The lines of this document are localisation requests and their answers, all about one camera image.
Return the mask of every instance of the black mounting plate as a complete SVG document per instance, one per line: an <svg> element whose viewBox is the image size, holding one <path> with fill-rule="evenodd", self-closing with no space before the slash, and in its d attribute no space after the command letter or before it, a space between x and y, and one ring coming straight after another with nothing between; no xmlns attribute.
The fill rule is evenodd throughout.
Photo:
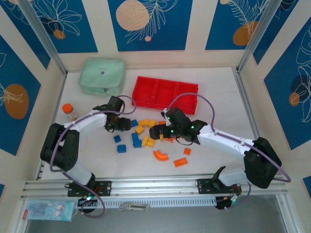
<svg viewBox="0 0 311 233"><path fill-rule="evenodd" d="M199 194L228 194L233 192L233 188L225 186L220 190L216 189L213 185L212 179L197 179L196 185L198 187Z"/></svg>
<svg viewBox="0 0 311 233"><path fill-rule="evenodd" d="M111 192L111 181L95 181L94 192L100 197L109 197ZM68 188L68 197L83 197L88 194L88 191L75 183L67 183L65 188Z"/></svg>

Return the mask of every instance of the yellow block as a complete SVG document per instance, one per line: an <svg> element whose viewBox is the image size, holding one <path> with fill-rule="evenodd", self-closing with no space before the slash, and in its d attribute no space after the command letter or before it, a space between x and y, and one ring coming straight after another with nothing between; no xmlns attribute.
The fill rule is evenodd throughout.
<svg viewBox="0 0 311 233"><path fill-rule="evenodd" d="M153 127L153 126L155 126L155 125L156 125L156 120L153 120L153 119L150 120L149 123L148 123L148 127L149 127L149 128L151 128L151 127Z"/></svg>
<svg viewBox="0 0 311 233"><path fill-rule="evenodd" d="M140 120L138 122L138 125L145 126L145 125L148 125L148 123L149 123L149 119L144 119L144 120Z"/></svg>
<svg viewBox="0 0 311 233"><path fill-rule="evenodd" d="M155 140L153 140L152 138L149 138L149 140L147 142L147 146L154 147L155 142L156 142Z"/></svg>
<svg viewBox="0 0 311 233"><path fill-rule="evenodd" d="M147 142L148 142L148 135L145 135L145 136L144 136L144 139L143 139L143 141L142 141L142 143L141 143L141 146L142 146L142 147L145 147L145 146L147 145Z"/></svg>
<svg viewBox="0 0 311 233"><path fill-rule="evenodd" d="M138 133L138 135L141 135L141 134L145 131L145 129L144 129L144 127L142 127L141 125L139 125L139 126L135 129L135 131Z"/></svg>

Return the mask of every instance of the blue block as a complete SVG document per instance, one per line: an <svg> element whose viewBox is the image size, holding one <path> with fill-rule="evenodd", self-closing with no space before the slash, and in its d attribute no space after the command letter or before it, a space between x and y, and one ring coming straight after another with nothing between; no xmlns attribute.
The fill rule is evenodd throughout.
<svg viewBox="0 0 311 233"><path fill-rule="evenodd" d="M132 140L133 141L139 140L138 133L132 133Z"/></svg>
<svg viewBox="0 0 311 233"><path fill-rule="evenodd" d="M141 140L135 140L133 143L134 148L140 148L141 147Z"/></svg>
<svg viewBox="0 0 311 233"><path fill-rule="evenodd" d="M137 125L138 125L137 120L132 120L132 121L131 121L131 123L132 123L132 127L135 127L135 126L137 126Z"/></svg>
<svg viewBox="0 0 311 233"><path fill-rule="evenodd" d="M118 145L117 146L117 151L119 153L125 153L126 152L126 146L125 145Z"/></svg>
<svg viewBox="0 0 311 233"><path fill-rule="evenodd" d="M116 143L121 142L121 138L119 135L114 136L113 139L115 140Z"/></svg>

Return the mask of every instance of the cable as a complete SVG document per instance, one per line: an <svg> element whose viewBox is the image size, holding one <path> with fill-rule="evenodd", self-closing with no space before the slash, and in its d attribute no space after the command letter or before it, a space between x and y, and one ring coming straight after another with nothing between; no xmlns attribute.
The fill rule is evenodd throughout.
<svg viewBox="0 0 311 233"><path fill-rule="evenodd" d="M133 100L131 97L126 96L126 95L120 95L120 96L117 96L117 97L126 97L126 98L129 98L129 99L132 101L132 103L134 103L134 109L133 109L131 112L129 112L129 113L125 113L125 112L124 112L125 105L124 105L124 106L123 106L123 109L122 109L122 112L109 111L109 110L100 111L100 112L92 113L92 114L90 114L90 115L86 115L86 116L84 116L84 117L82 117L82 118L76 120L75 123L70 124L70 125L62 132L62 134L59 136L59 138L58 138L58 140L57 140L57 142L56 142L55 148L54 148L54 150L53 150L53 153L52 153L52 156L51 156L51 160L50 160L50 171L51 171L51 172L62 172L64 176L66 176L68 179L72 180L74 183L76 183L76 184L79 185L80 187L84 188L84 189L87 190L88 192L92 193L92 194L93 194L94 196L96 196L96 197L99 199L99 201L102 203L102 205L103 205L103 211L102 211L99 215L96 215L96 216L92 216L92 215L87 215L87 214L85 214L85 213L83 212L83 205L81 206L81 212L82 212L82 214L85 215L85 216L87 216L87 217L90 217L90 218L101 217L101 216L104 214L104 212L105 212L104 201L100 198L100 196L99 196L97 193L95 193L93 190L91 190L90 188L86 187L85 185L79 183L78 181L74 180L70 175L68 175L68 174L67 174L66 172L64 172L63 170L55 170L55 169L53 169L54 159L55 159L55 155L56 155L56 152L57 152L57 149L58 149L58 147L59 147L60 142L63 140L63 137L66 135L66 133L68 132L68 130L70 130L74 125L80 123L81 121L84 121L85 119L88 119L88 118L90 118L90 117L92 117L92 116L95 116L95 115L98 115L98 114L102 114L102 113L104 113L104 114L105 114L105 113L115 113L115 114L120 114L120 115L121 115L121 114L122 114L122 115L130 115L130 114L132 114L132 113L136 110L136 107L137 107L136 102L135 102L135 100Z"/></svg>
<svg viewBox="0 0 311 233"><path fill-rule="evenodd" d="M173 99L173 101L170 103L170 105L166 109L169 110L170 107L173 105L173 103L175 103L176 100L178 100L180 97L186 96L186 95L193 95L193 96L201 97L202 99L204 99L209 104L209 106L210 106L210 108L212 109L212 112L213 112L212 121L210 122L210 126L211 126L211 128L212 128L212 130L214 132L215 131L215 129L214 129L215 109L214 109L213 105L211 104L211 102L209 102L208 99L206 99L204 96L201 96L200 94L192 93L192 92L187 92L187 93L180 94L179 96L176 96L175 99Z"/></svg>
<svg viewBox="0 0 311 233"><path fill-rule="evenodd" d="M234 207L237 207L237 206L240 205L241 203L245 202L245 200L249 197L249 195L251 194L251 191L252 191L252 186L251 186L250 183L247 183L247 184L248 184L248 192L247 192L245 198L243 198L240 202L238 202L238 203L237 203L236 205L234 205L234 206L232 206L232 204L234 203L234 202L233 202L233 203L231 204L231 206L230 206L229 208L226 209L226 211L229 210L229 209L232 209L232 208L234 208Z"/></svg>
<svg viewBox="0 0 311 233"><path fill-rule="evenodd" d="M175 99L173 99L173 101L171 102L171 104L167 107L167 110L169 110L169 108L172 106L172 104L180 97L182 96L185 96L185 95L194 95L194 96L198 96L198 97L201 97L202 99L204 99L208 104L209 106L211 107L212 109L212 112L213 112L213 117L212 117L212 121L210 123L210 127L212 128L213 132L219 136L222 136L224 138L227 138L227 139L230 139L232 141L235 141L235 142L238 142L238 143L242 143L242 141L236 139L236 138L233 138L233 137L230 137L228 135L225 135L223 133L218 133L215 131L215 128L214 128L214 120L215 120L215 109L213 107L213 105L203 96L199 95L199 94L196 94L196 93L191 93L191 92L187 92L187 93L183 93L183 94L180 94L179 96L176 96ZM282 182L286 182L286 183L289 183L292 181L292 179L290 178L290 176L284 171L284 169L282 169L276 162L274 162L268 155L266 155L265 153L263 153L262 151L260 151L259 149L257 149L256 147L252 146L252 145L249 145L247 143L245 143L245 145L253 150L255 150L257 153L259 153L260 155L262 155L264 158L266 158L271 164L273 164L286 178L287 180L284 180L284 179L279 179L279 178L274 178L273 180L275 181L282 181Z"/></svg>
<svg viewBox="0 0 311 233"><path fill-rule="evenodd" d="M180 137L176 137L176 138L175 138L175 140L176 140L180 145L191 146L191 145L193 144L193 141L192 141L190 144L183 144L183 143L179 142L177 138L180 138Z"/></svg>

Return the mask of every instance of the mint green bag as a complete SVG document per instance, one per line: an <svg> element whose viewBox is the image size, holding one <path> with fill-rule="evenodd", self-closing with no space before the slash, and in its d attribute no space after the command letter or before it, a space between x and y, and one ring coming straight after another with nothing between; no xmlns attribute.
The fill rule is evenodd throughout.
<svg viewBox="0 0 311 233"><path fill-rule="evenodd" d="M79 84L89 95L118 96L124 87L125 63L122 60L88 59Z"/></svg>

